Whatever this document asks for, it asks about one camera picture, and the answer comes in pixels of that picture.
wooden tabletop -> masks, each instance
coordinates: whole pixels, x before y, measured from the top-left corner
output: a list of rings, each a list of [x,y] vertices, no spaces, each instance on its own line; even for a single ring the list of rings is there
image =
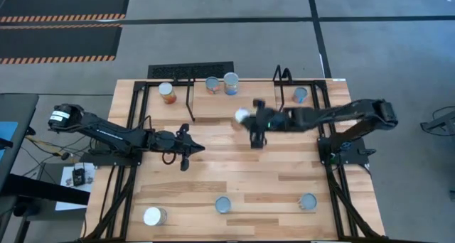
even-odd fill
[[[134,81],[117,82],[109,113],[111,122],[126,125]],[[346,81],[326,81],[332,106],[350,102]],[[298,106],[291,100],[294,88],[284,88],[285,107]],[[190,122],[186,110],[186,87],[175,87],[175,91],[176,103],[164,104],[157,87],[152,87],[146,115],[151,115],[157,130],[175,132],[182,123],[190,123],[189,134],[206,150],[190,157],[186,172],[180,171],[180,162],[163,164],[160,153],[144,154],[134,185],[128,241],[337,239],[326,173],[316,147],[317,130],[267,133],[268,145],[263,150],[251,150],[248,133],[231,126],[230,118],[235,111],[251,107],[255,97],[265,99],[267,106],[279,107],[278,87],[266,79],[256,79],[241,82],[235,96],[227,96],[223,91],[213,96],[205,91],[203,81],[197,82],[190,93],[195,123]],[[321,93],[318,96],[322,103]],[[312,107],[311,97],[300,105]],[[337,131],[354,123],[338,123]],[[345,168],[354,206],[376,232],[383,234],[370,176],[359,166]],[[88,232],[98,223],[109,172],[110,168],[96,172],[87,207]],[[111,204],[116,173],[117,170],[105,211]],[[317,197],[316,210],[305,212],[299,208],[297,202],[304,193]],[[228,196],[232,201],[228,214],[221,215],[215,210],[215,201],[220,196]],[[167,211],[164,226],[144,224],[144,212],[152,206]],[[341,203],[340,206],[345,234],[349,234],[346,211]],[[114,235],[119,234],[122,213],[120,207]]]

white label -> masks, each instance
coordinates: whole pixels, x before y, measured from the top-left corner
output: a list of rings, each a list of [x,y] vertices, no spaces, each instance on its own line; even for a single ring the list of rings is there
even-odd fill
[[[60,117],[64,117],[66,119],[69,119],[70,118],[70,115],[67,114],[66,112],[60,112],[60,111],[54,111],[52,113],[52,115],[57,115],[57,116],[60,116]]]
[[[61,121],[62,121],[62,119],[63,119],[63,117],[52,115],[52,116],[50,117],[50,119],[53,119],[53,120],[58,120],[58,121],[60,121],[60,122],[61,122]]]

floor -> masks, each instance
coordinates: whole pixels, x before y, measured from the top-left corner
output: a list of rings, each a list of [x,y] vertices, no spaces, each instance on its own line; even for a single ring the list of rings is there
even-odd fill
[[[455,0],[316,0],[316,5],[320,17],[455,15]],[[309,0],[130,0],[127,12],[127,19],[246,16],[311,16],[311,9]],[[332,77],[347,79],[353,99],[393,103],[399,118],[393,131],[365,137],[367,147],[378,150],[370,164],[387,235],[453,242],[455,202],[449,189],[455,188],[455,147],[448,137],[425,134],[419,123],[454,105],[455,21],[321,22],[321,32]],[[277,64],[294,77],[323,77],[320,47],[312,22],[128,25],[115,61],[0,65],[0,90],[112,94],[117,79],[145,78],[148,65],[214,61],[234,61],[240,77],[270,77]],[[75,134],[47,131],[53,105],[78,103],[107,117],[110,100],[42,95],[31,126],[44,140],[70,143]],[[20,152],[13,173],[35,165]],[[13,241],[18,223],[11,219],[3,242]],[[81,226],[82,221],[34,222],[26,242],[72,240]]]

soup can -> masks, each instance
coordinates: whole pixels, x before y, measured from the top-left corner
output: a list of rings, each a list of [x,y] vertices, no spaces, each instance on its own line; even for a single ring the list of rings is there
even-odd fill
[[[292,96],[292,101],[296,102],[297,104],[301,104],[305,101],[308,92],[304,87],[297,87],[294,90],[294,95]]]
[[[228,72],[225,74],[224,80],[225,80],[225,93],[227,95],[237,94],[239,77],[233,72]]]
[[[208,77],[205,80],[205,87],[207,87],[207,91],[214,95],[218,90],[220,90],[220,81],[216,77]]]
[[[149,207],[144,213],[144,223],[148,226],[163,225],[168,218],[168,213],[161,207]]]
[[[159,94],[167,104],[172,104],[177,100],[176,93],[173,91],[172,84],[169,82],[163,82],[159,85]]]

orange and black striped mat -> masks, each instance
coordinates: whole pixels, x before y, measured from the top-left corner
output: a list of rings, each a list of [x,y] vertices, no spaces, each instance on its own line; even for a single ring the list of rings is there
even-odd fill
[[[0,27],[0,64],[113,61],[120,24]]]
[[[129,0],[4,0],[0,22],[121,19]]]

